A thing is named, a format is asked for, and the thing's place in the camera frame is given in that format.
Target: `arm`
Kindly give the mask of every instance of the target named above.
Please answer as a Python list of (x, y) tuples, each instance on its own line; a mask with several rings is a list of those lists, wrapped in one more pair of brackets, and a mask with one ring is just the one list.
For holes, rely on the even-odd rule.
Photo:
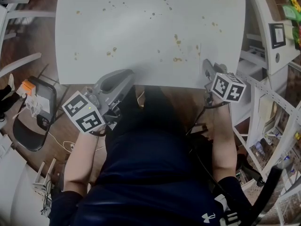
[(67, 161), (64, 173), (64, 191), (87, 194), (98, 137), (80, 133)]
[[(221, 100), (213, 95), (214, 103)], [(213, 177), (219, 182), (236, 176), (237, 151), (234, 141), (229, 105), (214, 109), (214, 140), (212, 150)]]

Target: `white box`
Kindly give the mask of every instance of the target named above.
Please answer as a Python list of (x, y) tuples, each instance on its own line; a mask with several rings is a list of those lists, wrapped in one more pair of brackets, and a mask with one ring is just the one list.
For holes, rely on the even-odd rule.
[(211, 91), (223, 101), (239, 102), (245, 89), (246, 85), (237, 77), (216, 73)]

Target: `hand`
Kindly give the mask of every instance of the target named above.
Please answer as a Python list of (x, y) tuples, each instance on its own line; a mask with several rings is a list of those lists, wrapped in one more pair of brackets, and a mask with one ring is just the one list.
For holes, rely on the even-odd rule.
[(218, 105), (223, 102), (215, 93), (212, 93), (213, 105)]

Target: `white cable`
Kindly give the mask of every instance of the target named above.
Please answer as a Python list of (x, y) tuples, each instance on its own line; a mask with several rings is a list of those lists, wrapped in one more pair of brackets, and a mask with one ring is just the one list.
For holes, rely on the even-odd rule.
[(54, 135), (52, 135), (50, 132), (48, 132), (48, 133), (55, 139), (55, 141), (56, 141), (62, 148), (64, 148), (67, 152), (71, 153), (69, 150), (67, 150), (67, 149), (63, 146), (65, 142), (63, 142), (63, 145), (60, 144), (60, 143), (57, 141), (57, 139), (54, 137)]
[(138, 105), (140, 106), (139, 104), (139, 99), (144, 95), (144, 91), (142, 92), (142, 94), (137, 98), (137, 102), (138, 102)]
[[(66, 150), (67, 152), (69, 152), (69, 153), (72, 153), (72, 152), (70, 152), (69, 150), (66, 149), (66, 147), (65, 147), (65, 142), (69, 142), (69, 143), (75, 144), (74, 142), (72, 142), (72, 141), (64, 141), (63, 144), (60, 144), (60, 143), (57, 141), (57, 139), (55, 138), (54, 135), (52, 135), (50, 132), (48, 132), (48, 133), (55, 139), (55, 141), (56, 141), (63, 149), (65, 149), (65, 150)], [(103, 145), (102, 147), (96, 149), (95, 151), (98, 151), (98, 150), (100, 150), (100, 149), (103, 149), (104, 147), (105, 147), (105, 145)]]
[(103, 145), (102, 147), (99, 147), (98, 149), (96, 149), (95, 151), (98, 151), (98, 150), (100, 150), (100, 149), (102, 149), (102, 148), (104, 148), (105, 147), (105, 145)]

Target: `under armour logo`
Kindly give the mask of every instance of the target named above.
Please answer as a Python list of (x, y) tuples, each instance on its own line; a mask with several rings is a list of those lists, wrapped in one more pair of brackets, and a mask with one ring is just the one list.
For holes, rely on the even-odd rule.
[(204, 220), (204, 223), (209, 224), (209, 223), (210, 223), (209, 220), (215, 218), (215, 214), (213, 214), (213, 215), (211, 215), (211, 216), (208, 216), (208, 214), (205, 213), (205, 214), (202, 216), (202, 218), (205, 219), (205, 220)]

